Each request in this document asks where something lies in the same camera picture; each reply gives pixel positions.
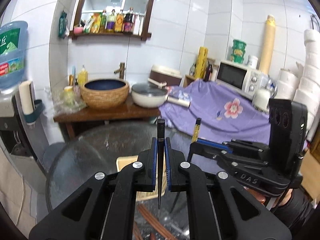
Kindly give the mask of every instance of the bolt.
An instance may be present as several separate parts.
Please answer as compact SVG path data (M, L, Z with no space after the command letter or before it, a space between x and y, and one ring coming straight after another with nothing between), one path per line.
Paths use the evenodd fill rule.
M226 172L224 172L224 171L221 171L221 172L218 173L218 177L220 179L226 179L228 177L228 174Z
M104 173L103 172L98 172L98 173L96 173L95 174L95 178L97 179L97 180L100 180L100 179L103 179L104 178Z
M132 166L134 167L134 168L136 168L136 169L138 169L138 168L141 168L142 167L142 162L135 162L135 163L132 163Z
M182 162L182 163L180 163L180 166L181 166L182 168L184 168L184 169L187 169L187 168L190 167L190 163L188 163L188 162Z

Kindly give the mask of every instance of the white cable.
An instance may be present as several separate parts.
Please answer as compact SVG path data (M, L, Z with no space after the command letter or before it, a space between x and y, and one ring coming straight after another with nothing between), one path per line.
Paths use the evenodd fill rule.
M18 214L16 226L18 225L18 222L19 222L19 219L20 219L20 215L21 215L21 212L22 212L23 201L24 201L24 182L23 182L23 176L21 176L21 180L22 180L22 199L21 199L21 206L20 206L20 210L19 210L19 214Z

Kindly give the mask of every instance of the yellow tray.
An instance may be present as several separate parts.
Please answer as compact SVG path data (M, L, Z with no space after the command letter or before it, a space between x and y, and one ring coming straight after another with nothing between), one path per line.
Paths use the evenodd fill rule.
M127 166L130 163L136 162L138 156L127 156L127 157L118 157L116 160L117 170L118 172L122 170L123 167ZM165 189L167 188L167 176L165 172L165 160L163 163L163 174L162 174L162 196L164 195ZM158 197L158 169L156 172L156 190L153 192L137 192L136 201L148 200L152 198Z

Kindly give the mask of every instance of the yellow soap bottle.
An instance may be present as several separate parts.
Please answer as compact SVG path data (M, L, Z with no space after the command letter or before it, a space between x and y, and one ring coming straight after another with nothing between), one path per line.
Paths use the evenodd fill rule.
M78 74L78 84L79 86L83 86L88 82L88 72L85 70L84 65L82 66L82 70Z

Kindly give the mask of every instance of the pink bowl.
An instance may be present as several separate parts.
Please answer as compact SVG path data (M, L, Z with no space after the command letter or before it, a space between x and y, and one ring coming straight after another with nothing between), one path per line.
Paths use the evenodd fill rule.
M74 27L73 28L73 33L74 34L79 34L83 32L83 27Z

